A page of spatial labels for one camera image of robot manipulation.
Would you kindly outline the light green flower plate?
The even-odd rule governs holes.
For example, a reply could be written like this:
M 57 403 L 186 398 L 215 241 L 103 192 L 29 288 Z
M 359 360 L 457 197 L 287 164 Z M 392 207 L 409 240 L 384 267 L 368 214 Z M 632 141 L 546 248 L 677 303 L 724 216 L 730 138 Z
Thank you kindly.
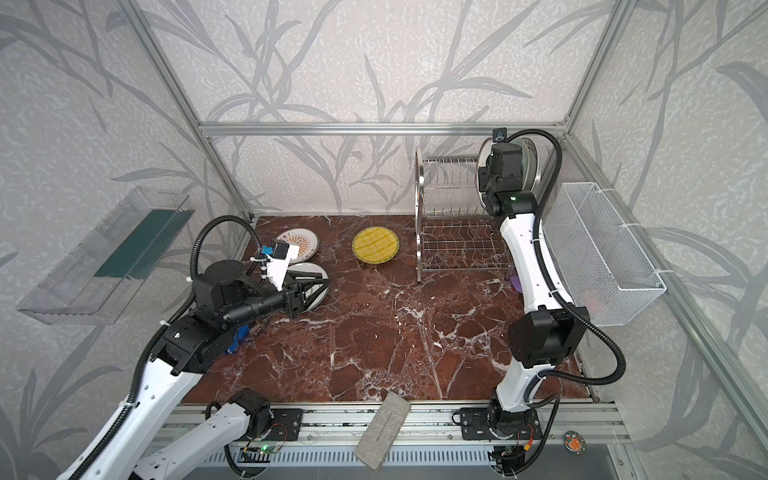
M 519 144 L 521 145 L 522 151 L 523 151 L 523 167 L 524 167 L 524 178 L 525 183 L 530 185 L 530 179 L 529 179 L 529 144 L 528 140 L 531 140 L 530 138 L 522 138 L 519 140 Z

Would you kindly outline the dark green rimmed white plate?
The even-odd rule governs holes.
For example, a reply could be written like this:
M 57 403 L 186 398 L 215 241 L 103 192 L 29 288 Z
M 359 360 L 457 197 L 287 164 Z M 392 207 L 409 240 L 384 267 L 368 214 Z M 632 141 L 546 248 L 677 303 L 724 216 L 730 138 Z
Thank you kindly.
M 534 188 L 540 180 L 540 162 L 538 147 L 533 140 L 528 140 L 529 144 L 529 179 L 530 187 Z

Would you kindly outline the yellow green woven plate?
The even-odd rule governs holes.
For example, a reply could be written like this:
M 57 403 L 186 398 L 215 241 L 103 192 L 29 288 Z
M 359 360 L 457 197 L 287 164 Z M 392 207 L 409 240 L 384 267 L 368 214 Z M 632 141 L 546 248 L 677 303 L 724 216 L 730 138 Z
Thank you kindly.
M 392 260 L 399 252 L 398 236 L 386 227 L 369 227 L 356 234 L 352 241 L 355 257 L 366 264 L 379 265 Z

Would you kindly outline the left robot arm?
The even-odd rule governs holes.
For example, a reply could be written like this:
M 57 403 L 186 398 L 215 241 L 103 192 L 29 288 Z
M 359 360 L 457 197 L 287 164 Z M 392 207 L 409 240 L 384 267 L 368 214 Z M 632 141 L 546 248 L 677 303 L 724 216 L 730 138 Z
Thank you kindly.
M 329 291 L 327 273 L 297 263 L 298 246 L 276 240 L 258 245 L 251 266 L 226 259 L 199 268 L 207 236 L 219 225 L 242 226 L 259 239 L 251 223 L 235 215 L 208 222 L 191 247 L 188 298 L 162 322 L 142 351 L 126 398 L 64 479 L 181 479 L 217 449 L 240 439 L 272 435 L 275 421 L 264 396 L 243 389 L 208 418 L 157 453 L 143 455 L 179 402 L 235 342 L 236 334 L 277 313 L 290 319 L 316 308 Z

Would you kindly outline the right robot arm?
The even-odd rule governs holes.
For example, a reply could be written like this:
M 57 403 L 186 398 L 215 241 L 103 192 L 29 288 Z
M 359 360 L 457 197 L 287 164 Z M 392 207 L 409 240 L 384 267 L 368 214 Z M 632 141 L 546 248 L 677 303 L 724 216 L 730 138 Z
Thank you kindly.
M 545 130 L 529 128 L 493 131 L 478 155 L 476 184 L 485 211 L 499 222 L 499 232 L 511 253 L 524 300 L 524 315 L 508 329 L 511 362 L 485 409 L 463 407 L 452 415 L 466 440 L 496 440 L 488 451 L 492 469 L 503 478 L 516 478 L 543 453 L 559 410 L 554 393 L 534 398 L 544 380 L 559 378 L 586 386 L 610 385 L 626 371 L 620 347 L 590 319 L 585 307 L 575 305 L 562 285 L 542 229 L 544 208 L 554 188 L 553 173 L 541 194 L 534 137 L 553 147 L 554 169 L 562 167 L 560 142 Z M 612 352 L 614 370 L 585 377 L 558 370 L 585 333 L 591 333 Z

